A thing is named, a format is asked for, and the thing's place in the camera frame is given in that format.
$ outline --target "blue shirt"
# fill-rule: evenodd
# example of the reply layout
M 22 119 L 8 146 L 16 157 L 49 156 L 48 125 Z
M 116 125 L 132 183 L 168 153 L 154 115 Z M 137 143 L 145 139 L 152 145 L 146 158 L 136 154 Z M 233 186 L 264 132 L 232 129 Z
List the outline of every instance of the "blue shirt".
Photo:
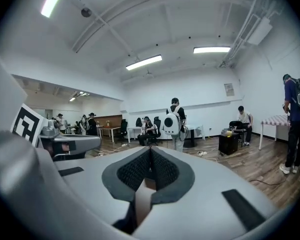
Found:
M 300 108 L 297 102 L 296 83 L 288 80 L 284 85 L 285 100 L 290 102 L 290 121 L 300 121 Z

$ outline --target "wall sign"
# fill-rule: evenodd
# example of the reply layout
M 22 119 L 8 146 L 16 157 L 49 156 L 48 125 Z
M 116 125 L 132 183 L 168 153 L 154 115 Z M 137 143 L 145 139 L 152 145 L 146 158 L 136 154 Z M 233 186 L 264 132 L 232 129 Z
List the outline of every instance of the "wall sign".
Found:
M 232 83 L 225 83 L 224 88 L 227 96 L 235 96 L 235 90 Z

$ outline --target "striped tablecloth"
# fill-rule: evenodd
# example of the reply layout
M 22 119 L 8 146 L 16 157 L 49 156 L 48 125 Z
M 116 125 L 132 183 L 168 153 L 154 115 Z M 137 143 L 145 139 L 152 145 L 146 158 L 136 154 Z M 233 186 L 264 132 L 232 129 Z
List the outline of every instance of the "striped tablecloth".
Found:
M 290 122 L 288 122 L 287 115 L 280 114 L 274 115 L 267 119 L 261 121 L 262 125 L 270 125 L 270 126 L 289 126 Z

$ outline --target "sneaker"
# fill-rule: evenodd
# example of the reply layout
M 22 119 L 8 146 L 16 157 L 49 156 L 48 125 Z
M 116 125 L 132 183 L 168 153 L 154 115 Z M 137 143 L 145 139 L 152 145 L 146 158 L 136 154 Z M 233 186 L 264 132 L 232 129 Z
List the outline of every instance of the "sneaker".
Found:
M 284 173 L 284 174 L 289 174 L 290 173 L 290 168 L 291 167 L 286 167 L 284 163 L 280 164 L 279 169 Z
M 292 173 L 293 174 L 296 174 L 297 173 L 297 171 L 298 171 L 298 166 L 292 166 Z

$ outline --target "black speaker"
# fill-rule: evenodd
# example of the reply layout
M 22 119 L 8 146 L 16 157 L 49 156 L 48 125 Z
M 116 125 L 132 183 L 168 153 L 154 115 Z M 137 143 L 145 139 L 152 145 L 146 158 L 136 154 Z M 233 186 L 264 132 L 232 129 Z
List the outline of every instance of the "black speaker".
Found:
M 226 134 L 219 135 L 219 151 L 226 155 L 231 155 L 238 150 L 238 138 L 237 133 L 227 136 Z

